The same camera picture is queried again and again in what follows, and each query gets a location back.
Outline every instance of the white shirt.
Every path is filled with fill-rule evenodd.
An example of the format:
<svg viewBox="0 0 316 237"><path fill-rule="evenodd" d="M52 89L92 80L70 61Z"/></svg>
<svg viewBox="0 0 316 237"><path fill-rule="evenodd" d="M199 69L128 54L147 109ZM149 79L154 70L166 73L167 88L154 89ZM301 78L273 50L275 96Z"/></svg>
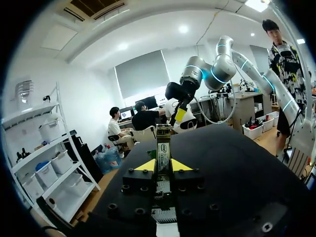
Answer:
<svg viewBox="0 0 316 237"><path fill-rule="evenodd" d="M167 118L171 118L171 116L174 114L175 108L177 107L177 105L179 104L178 100L172 98L170 100L167 101L167 103L165 104L165 111L166 111L166 117ZM176 121L174 123L173 126L173 130L177 131L178 129L180 129L180 124L192 119L195 119L196 117L194 117L194 115L192 114L191 111L191 106L188 104L187 105L187 112L184 114L183 119L181 122Z"/></svg>
<svg viewBox="0 0 316 237"><path fill-rule="evenodd" d="M118 121L116 121L114 118L110 119L108 126L109 136L119 135L121 132L122 130L119 127Z"/></svg>

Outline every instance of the ceiling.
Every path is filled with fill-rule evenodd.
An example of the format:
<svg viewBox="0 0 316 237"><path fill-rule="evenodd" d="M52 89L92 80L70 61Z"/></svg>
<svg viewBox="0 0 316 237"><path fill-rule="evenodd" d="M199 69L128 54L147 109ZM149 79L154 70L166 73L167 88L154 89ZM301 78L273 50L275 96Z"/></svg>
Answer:
<svg viewBox="0 0 316 237"><path fill-rule="evenodd" d="M227 3L226 0L124 0L124 7L102 19L80 22L59 14L65 2L70 1L57 0L42 12L22 41L17 57L56 58L105 70L155 50L195 45L217 8ZM259 13L244 5L245 1L230 0L205 39L217 40L221 35L229 35L240 44L269 47L269 39L261 27L262 20L268 18L276 21L288 38L271 10ZM181 25L188 26L187 34L179 33ZM121 43L127 43L128 49L119 51Z"/></svg>

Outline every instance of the yellow triangle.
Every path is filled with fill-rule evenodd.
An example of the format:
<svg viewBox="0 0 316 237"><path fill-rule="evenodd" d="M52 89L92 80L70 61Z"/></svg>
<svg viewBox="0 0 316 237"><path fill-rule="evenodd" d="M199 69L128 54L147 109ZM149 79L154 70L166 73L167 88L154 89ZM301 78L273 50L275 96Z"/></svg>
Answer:
<svg viewBox="0 0 316 237"><path fill-rule="evenodd" d="M175 159L171 159L172 162L172 170L174 171L179 171L179 169L182 170L193 170L189 167L187 167L186 165L180 163L179 161L175 160Z"/></svg>
<svg viewBox="0 0 316 237"><path fill-rule="evenodd" d="M134 170L148 170L148 171L154 171L155 169L155 161L156 159L152 159L150 160L149 162L145 163L145 164L142 164L141 166L137 167L136 169Z"/></svg>

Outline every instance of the wooden floor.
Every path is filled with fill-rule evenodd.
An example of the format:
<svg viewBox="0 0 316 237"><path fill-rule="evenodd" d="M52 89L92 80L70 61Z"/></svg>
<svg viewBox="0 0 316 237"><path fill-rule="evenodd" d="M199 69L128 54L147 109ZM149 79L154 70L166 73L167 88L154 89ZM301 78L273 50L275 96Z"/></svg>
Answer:
<svg viewBox="0 0 316 237"><path fill-rule="evenodd" d="M277 128L273 127L270 131L265 132L259 138L255 139L258 145L264 147L267 151L269 151L274 156L276 155L276 141L277 141ZM80 220L85 221L88 218L88 212L92 211L95 205L98 203L102 193L106 189L107 185L116 174L117 170L113 170L110 173L103 176L103 178L99 182L99 186L101 191L93 191L84 204L81 206L81 217ZM72 224L75 224L77 221L74 218Z"/></svg>

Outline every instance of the air vent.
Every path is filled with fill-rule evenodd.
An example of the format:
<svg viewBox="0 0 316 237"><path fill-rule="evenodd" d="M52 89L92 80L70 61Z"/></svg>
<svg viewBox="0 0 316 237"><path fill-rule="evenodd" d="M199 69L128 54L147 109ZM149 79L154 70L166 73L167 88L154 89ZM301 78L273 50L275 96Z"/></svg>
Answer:
<svg viewBox="0 0 316 237"><path fill-rule="evenodd" d="M95 20L118 7L124 6L122 0L72 0L70 3Z"/></svg>
<svg viewBox="0 0 316 237"><path fill-rule="evenodd" d="M114 6L111 7L110 9L108 9L108 10L106 10L106 11L100 13L99 15L95 16L95 17L94 17L94 20L97 20L97 19L99 19L100 17L102 17L102 16L104 16L104 15L110 13L111 11L113 11L113 10L119 8L119 7L122 7L122 6L125 6L125 4L124 4L123 2L120 3L119 5L114 5Z"/></svg>
<svg viewBox="0 0 316 237"><path fill-rule="evenodd" d="M80 21L84 21L84 18L82 18L81 16L79 16L77 13L75 13L74 11L70 10L69 8L64 8L64 11L71 14L72 16L74 16L75 18L77 18Z"/></svg>

